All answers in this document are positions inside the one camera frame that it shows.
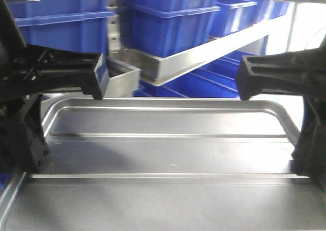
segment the metal frame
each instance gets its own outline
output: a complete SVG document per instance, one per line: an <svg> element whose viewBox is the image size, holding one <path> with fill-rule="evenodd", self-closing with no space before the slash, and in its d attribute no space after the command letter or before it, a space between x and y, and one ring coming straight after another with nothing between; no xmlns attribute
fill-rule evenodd
<svg viewBox="0 0 326 231"><path fill-rule="evenodd" d="M267 36L285 17L268 20L243 31L161 58L134 49L112 50L109 57L142 69L142 79L161 86L185 73Z"/></svg>

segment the metal tray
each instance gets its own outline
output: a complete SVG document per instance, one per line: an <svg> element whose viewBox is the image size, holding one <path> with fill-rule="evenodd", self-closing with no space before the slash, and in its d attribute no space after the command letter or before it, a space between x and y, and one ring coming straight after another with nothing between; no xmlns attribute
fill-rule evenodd
<svg viewBox="0 0 326 231"><path fill-rule="evenodd" d="M253 41L268 36L275 32L275 26L282 26L286 21L288 21L288 16L264 21L243 31L207 42L166 58L127 48L111 49L109 57L111 60L119 60L140 68L144 81L155 86L161 86ZM115 41L117 41L118 38L115 35L113 36Z"/></svg>
<svg viewBox="0 0 326 231"><path fill-rule="evenodd" d="M267 101L65 99L52 162L17 170L0 230L325 230L324 193L289 171L298 130Z"/></svg>

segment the stainless steel tray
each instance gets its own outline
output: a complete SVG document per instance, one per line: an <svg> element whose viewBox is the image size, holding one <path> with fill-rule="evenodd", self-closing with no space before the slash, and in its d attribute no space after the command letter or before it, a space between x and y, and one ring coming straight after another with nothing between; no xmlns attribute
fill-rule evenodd
<svg viewBox="0 0 326 231"><path fill-rule="evenodd" d="M66 99L52 162L14 174L1 230L325 230L325 195L289 171L298 131L267 101Z"/></svg>
<svg viewBox="0 0 326 231"><path fill-rule="evenodd" d="M173 79L197 69L230 52L238 50L253 41L275 32L275 26L284 25L288 16L264 21L243 31L207 42L166 58L150 55L134 49L111 50L111 60L129 63L142 70L142 79L155 86L161 86Z"/></svg>

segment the aluminum tray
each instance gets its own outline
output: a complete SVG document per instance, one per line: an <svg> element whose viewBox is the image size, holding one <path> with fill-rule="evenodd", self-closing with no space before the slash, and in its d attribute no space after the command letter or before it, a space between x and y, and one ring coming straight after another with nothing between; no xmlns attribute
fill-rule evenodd
<svg viewBox="0 0 326 231"><path fill-rule="evenodd" d="M290 173L298 131L273 102L66 99L43 125L52 162L15 172L0 230L325 230L325 195Z"/></svg>

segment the metal shelf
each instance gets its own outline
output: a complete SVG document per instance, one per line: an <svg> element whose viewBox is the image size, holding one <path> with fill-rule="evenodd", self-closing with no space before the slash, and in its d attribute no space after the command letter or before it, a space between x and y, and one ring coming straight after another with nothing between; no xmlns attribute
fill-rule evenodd
<svg viewBox="0 0 326 231"><path fill-rule="evenodd" d="M185 73L216 60L230 52L269 35L273 28L283 24L285 16L256 24L243 31L210 41L172 56L161 58L134 49L109 52L109 57L140 68L142 79L161 86Z"/></svg>

